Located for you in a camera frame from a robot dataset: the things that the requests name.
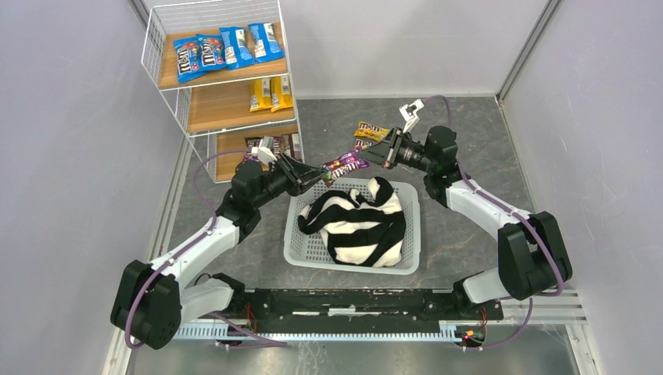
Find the purple m&m bag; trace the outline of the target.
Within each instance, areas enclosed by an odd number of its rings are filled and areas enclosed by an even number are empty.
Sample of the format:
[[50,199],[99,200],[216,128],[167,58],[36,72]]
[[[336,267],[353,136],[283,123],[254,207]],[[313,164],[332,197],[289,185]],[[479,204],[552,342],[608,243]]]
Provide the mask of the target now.
[[357,153],[357,150],[352,150],[321,165],[326,171],[322,180],[327,187],[333,185],[340,177],[348,173],[365,169],[370,166],[367,161],[358,158]]
[[260,147],[260,143],[262,141],[262,137],[246,137],[245,138],[245,143],[247,148],[258,148]]
[[288,143],[283,137],[274,137],[271,149],[275,155],[283,155],[288,150]]

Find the yellow m&m bag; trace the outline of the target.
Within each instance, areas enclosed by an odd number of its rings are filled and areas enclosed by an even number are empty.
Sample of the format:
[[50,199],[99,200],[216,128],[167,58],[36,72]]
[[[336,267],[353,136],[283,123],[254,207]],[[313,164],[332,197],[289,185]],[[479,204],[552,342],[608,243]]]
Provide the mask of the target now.
[[367,149],[367,148],[371,147],[373,144],[374,144],[374,142],[372,142],[372,141],[366,141],[366,140],[357,138],[356,142],[355,142],[355,145],[354,145],[354,149],[357,150],[357,151],[361,151],[361,150],[364,150],[364,149]]
[[390,133],[389,128],[372,125],[366,121],[360,121],[354,132],[356,138],[364,138],[372,141],[382,141]]

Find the purple m&m bag top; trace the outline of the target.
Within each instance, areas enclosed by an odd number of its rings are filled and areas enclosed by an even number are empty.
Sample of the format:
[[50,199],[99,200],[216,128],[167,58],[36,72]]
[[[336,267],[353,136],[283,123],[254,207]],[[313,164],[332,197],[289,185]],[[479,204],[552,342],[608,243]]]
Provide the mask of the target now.
[[327,187],[333,185],[340,177],[348,173],[365,169],[370,166],[367,161],[358,158],[357,153],[357,150],[352,150],[321,165],[326,171],[322,180]]

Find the blue candy bag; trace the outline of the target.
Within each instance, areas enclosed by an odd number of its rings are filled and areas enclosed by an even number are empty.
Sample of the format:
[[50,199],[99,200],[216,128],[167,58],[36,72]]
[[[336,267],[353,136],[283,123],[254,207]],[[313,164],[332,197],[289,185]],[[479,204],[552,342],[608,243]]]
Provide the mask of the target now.
[[224,46],[224,61],[227,70],[238,70],[256,63],[247,47],[245,28],[220,27],[220,36]]
[[273,23],[251,23],[249,30],[254,41],[254,58],[257,63],[268,63],[285,56],[276,38]]

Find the blue m&m bag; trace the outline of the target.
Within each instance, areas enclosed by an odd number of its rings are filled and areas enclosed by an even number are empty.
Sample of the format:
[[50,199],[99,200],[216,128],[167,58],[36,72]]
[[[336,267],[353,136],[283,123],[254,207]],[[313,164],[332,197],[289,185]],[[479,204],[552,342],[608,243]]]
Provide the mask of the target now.
[[203,72],[222,70],[227,65],[222,37],[219,34],[197,34],[196,37],[200,47],[200,70]]
[[177,82],[183,84],[203,77],[201,48],[197,37],[180,38],[173,41],[177,59]]

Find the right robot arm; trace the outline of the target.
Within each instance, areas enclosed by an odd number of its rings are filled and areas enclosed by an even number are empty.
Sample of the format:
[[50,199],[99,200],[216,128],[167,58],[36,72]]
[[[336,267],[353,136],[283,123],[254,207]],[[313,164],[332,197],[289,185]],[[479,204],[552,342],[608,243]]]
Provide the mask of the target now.
[[389,170],[403,165],[423,172],[430,198],[495,239],[496,268],[455,283],[453,292],[459,302],[479,305],[559,295],[572,276],[572,265],[556,218],[546,211],[519,209],[480,187],[463,171],[457,151],[457,135],[449,127],[432,127],[424,142],[394,128],[358,156]]

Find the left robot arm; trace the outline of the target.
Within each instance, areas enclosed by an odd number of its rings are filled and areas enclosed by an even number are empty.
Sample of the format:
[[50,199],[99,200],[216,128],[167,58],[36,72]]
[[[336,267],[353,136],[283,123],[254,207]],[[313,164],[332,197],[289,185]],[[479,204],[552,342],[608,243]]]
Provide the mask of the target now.
[[124,268],[110,322],[124,332],[126,346],[163,348],[183,323],[226,309],[234,294],[227,281],[212,277],[193,286],[192,280],[253,232],[262,206],[284,193],[307,192],[326,173],[286,155],[239,163],[222,203],[202,228],[170,252]]

